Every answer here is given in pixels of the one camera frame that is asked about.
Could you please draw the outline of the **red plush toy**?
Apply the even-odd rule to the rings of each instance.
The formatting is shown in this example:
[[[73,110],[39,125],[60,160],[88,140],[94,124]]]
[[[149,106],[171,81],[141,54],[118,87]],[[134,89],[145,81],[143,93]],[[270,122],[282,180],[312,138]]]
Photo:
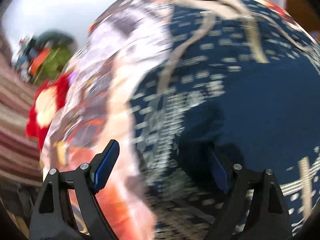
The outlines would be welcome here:
[[[43,148],[54,116],[66,103],[66,95],[69,89],[68,78],[68,74],[62,74],[55,81],[44,81],[35,93],[25,133],[28,138],[37,139],[39,150]]]

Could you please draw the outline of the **navy patterned garment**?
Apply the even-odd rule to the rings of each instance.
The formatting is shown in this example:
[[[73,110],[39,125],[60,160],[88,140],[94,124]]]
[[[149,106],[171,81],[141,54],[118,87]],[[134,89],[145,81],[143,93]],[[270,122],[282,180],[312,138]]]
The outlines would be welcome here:
[[[209,152],[264,157],[292,238],[319,220],[319,43],[256,0],[170,0],[165,61],[130,103],[155,239],[206,239],[225,195]]]

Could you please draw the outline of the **pile of clutter on table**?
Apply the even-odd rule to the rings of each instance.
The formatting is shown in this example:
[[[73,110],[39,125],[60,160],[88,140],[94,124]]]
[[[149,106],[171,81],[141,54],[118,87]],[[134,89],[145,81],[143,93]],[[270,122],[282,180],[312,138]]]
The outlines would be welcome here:
[[[18,53],[12,57],[12,67],[24,81],[31,82],[29,68],[40,51],[46,48],[67,46],[73,52],[75,41],[73,36],[63,31],[47,30],[38,36],[26,36],[19,41],[19,46]]]

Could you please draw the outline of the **printed newspaper-pattern bedspread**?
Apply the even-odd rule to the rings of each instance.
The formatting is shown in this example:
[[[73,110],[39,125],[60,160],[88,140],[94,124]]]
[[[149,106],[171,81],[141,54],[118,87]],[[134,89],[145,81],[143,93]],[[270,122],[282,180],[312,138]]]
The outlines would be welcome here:
[[[65,105],[50,125],[40,156],[51,168],[76,169],[103,151],[112,139],[120,155],[97,201],[119,239],[153,239],[156,216],[143,201],[130,100],[171,45],[168,0],[117,0],[93,23],[87,44],[65,67]]]

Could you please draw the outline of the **green covered side table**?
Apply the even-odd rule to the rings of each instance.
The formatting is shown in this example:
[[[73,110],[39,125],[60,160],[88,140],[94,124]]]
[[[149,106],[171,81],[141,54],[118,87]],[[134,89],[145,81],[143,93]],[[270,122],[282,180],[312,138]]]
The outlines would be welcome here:
[[[46,80],[56,80],[73,53],[67,46],[46,48],[33,59],[29,74],[31,83],[40,85]]]

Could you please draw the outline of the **striped pink curtain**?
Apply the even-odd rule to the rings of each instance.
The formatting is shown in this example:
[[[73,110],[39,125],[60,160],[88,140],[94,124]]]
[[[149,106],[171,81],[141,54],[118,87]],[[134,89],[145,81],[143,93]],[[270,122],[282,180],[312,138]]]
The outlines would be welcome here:
[[[30,186],[42,184],[37,143],[25,135],[35,87],[11,68],[12,53],[1,31],[1,178]]]

